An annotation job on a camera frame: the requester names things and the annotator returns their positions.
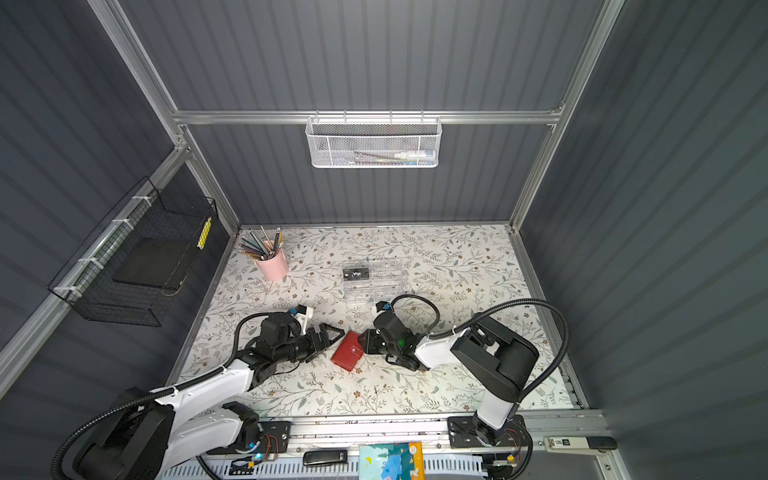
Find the red leather card holder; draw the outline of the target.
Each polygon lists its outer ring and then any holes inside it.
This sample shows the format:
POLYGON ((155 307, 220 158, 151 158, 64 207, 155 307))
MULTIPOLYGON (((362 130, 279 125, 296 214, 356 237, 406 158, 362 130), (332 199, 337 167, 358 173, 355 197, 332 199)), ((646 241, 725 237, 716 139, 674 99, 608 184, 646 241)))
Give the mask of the red leather card holder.
POLYGON ((359 334, 349 331, 331 356, 331 362, 343 370, 351 372, 363 355, 364 351, 359 341, 359 334))

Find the clear acrylic organizer tray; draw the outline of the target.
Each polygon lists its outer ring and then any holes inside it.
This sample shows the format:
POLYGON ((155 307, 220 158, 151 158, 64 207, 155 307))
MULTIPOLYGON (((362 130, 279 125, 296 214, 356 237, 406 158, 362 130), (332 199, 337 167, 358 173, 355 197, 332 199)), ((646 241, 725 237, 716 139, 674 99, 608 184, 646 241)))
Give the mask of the clear acrylic organizer tray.
POLYGON ((406 273, 401 260, 355 260, 344 263, 342 269, 356 266, 369 267, 370 279, 346 282, 342 275, 343 297, 348 303, 389 301, 405 292, 406 273))

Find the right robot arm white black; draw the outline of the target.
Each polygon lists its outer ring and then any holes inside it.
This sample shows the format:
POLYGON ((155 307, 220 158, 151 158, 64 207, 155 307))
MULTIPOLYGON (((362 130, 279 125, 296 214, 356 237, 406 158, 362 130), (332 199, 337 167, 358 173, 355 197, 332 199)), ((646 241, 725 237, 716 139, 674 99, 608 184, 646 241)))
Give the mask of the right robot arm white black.
POLYGON ((392 309, 382 309, 359 341, 365 354, 382 355, 387 363, 410 371, 454 364, 467 369, 485 388, 473 416, 472 435, 487 446, 502 440, 539 359, 531 342, 490 317, 451 331, 445 338, 431 339, 413 333, 392 309))

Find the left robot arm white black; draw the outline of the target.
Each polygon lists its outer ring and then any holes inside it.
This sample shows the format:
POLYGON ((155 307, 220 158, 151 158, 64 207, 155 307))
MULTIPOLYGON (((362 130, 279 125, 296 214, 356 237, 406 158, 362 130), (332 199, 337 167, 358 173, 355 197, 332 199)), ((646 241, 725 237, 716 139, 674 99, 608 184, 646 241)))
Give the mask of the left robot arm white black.
POLYGON ((65 478, 64 459, 75 443, 81 447, 72 469, 84 479, 154 479, 221 448, 260 457, 278 453, 277 438, 237 398, 280 374, 280 364, 308 363, 344 337, 343 329, 330 324, 309 325, 311 316, 305 306, 258 313, 257 336, 243 342, 236 332, 222 365, 169 387, 124 391, 63 442, 52 460, 52 477, 65 478))

